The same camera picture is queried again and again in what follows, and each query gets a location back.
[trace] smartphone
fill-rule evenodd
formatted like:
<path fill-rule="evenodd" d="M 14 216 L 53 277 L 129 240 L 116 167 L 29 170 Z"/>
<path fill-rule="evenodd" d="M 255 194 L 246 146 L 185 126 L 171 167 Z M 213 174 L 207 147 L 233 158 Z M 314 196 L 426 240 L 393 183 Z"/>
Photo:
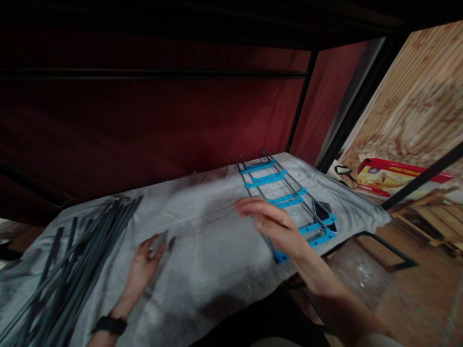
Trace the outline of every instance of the smartphone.
<path fill-rule="evenodd" d="M 320 204 L 323 205 L 324 208 L 326 208 L 330 213 L 332 213 L 332 210 L 331 210 L 331 206 L 329 205 L 329 203 L 327 202 L 321 202 L 319 201 Z M 320 218 L 321 220 L 325 220 L 328 218 L 328 214 L 323 211 L 320 206 L 318 204 L 315 203 L 315 201 L 312 201 L 312 206 L 313 206 L 313 210 L 315 211 L 316 215 L 318 216 L 318 218 Z M 332 232 L 334 232 L 335 234 L 338 232 L 338 230 L 336 229 L 336 223 L 333 223 L 333 224 L 330 224 L 327 226 Z"/>

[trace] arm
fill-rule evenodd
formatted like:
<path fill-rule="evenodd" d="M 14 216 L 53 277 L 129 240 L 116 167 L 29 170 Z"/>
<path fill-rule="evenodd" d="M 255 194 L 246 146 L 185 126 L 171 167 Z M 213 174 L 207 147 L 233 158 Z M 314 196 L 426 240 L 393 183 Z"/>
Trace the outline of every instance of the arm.
<path fill-rule="evenodd" d="M 150 247 L 158 235 L 142 242 L 136 249 L 135 256 L 130 265 L 129 277 L 125 283 L 124 291 L 118 302 L 108 314 L 110 317 L 122 318 L 127 321 L 130 313 L 140 300 L 146 286 L 150 283 L 165 250 L 163 244 L 158 248 L 153 258 L 150 256 Z M 118 335 L 110 335 L 109 332 L 100 330 L 96 332 L 87 347 L 113 347 L 116 346 Z"/>
<path fill-rule="evenodd" d="M 242 217 L 254 217 L 254 226 L 286 253 L 307 285 L 320 318 L 343 342 L 355 346 L 366 334 L 387 335 L 388 330 L 334 275 L 328 264 L 310 247 L 289 214 L 261 197 L 235 203 Z"/>

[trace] red fabric wall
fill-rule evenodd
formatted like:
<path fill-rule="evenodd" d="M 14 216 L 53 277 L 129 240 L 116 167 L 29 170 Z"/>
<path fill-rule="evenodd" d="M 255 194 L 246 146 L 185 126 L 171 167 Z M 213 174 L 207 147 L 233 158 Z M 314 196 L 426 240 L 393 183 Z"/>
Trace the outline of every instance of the red fabric wall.
<path fill-rule="evenodd" d="M 3 26 L 0 33 L 3 67 L 305 70 L 310 58 L 304 51 L 55 28 Z M 336 103 L 345 90 L 361 45 L 336 50 L 319 54 L 315 82 L 301 116 L 304 129 L 320 127 L 316 138 L 300 129 L 295 138 L 295 154 L 309 163 L 311 157 L 303 150 L 307 134 L 312 136 L 311 155 L 316 158 L 337 108 L 323 105 L 326 100 Z M 260 157 L 263 149 L 283 152 L 302 83 L 302 79 L 3 81 L 0 160 L 78 203 L 232 164 L 240 154 L 250 160 Z M 317 120 L 323 124 L 311 128 Z M 8 200 L 19 210 L 8 210 L 3 217 L 37 221 L 37 214 L 47 211 L 42 213 L 44 219 L 52 218 L 49 204 L 31 198 L 27 191 L 12 193 L 10 187 L 4 188 L 8 185 L 8 180 L 0 180 L 0 194 L 9 194 L 0 197 L 0 210 Z"/>
<path fill-rule="evenodd" d="M 359 42 L 318 54 L 291 154 L 315 165 L 365 45 Z"/>

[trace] watch strap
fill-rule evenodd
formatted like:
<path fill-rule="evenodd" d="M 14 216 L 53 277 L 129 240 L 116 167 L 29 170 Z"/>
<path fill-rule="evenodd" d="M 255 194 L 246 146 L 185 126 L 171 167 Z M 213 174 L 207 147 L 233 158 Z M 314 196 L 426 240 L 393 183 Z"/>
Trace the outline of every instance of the watch strap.
<path fill-rule="evenodd" d="M 110 335 L 119 335 L 121 336 L 127 328 L 127 322 L 122 318 L 112 318 L 109 316 L 101 317 L 98 322 L 96 322 L 95 327 L 92 329 L 91 333 L 94 334 L 100 330 L 108 331 Z"/>

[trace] cardboard box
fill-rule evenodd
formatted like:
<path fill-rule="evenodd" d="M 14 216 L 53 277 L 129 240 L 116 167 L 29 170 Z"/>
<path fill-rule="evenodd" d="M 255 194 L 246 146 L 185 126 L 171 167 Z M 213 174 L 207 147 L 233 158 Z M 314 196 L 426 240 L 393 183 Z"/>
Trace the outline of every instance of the cardboard box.
<path fill-rule="evenodd" d="M 390 160 L 365 159 L 358 167 L 358 192 L 387 200 L 425 170 L 419 166 Z M 415 201 L 452 178 L 451 174 L 442 172 L 415 190 L 402 202 Z"/>

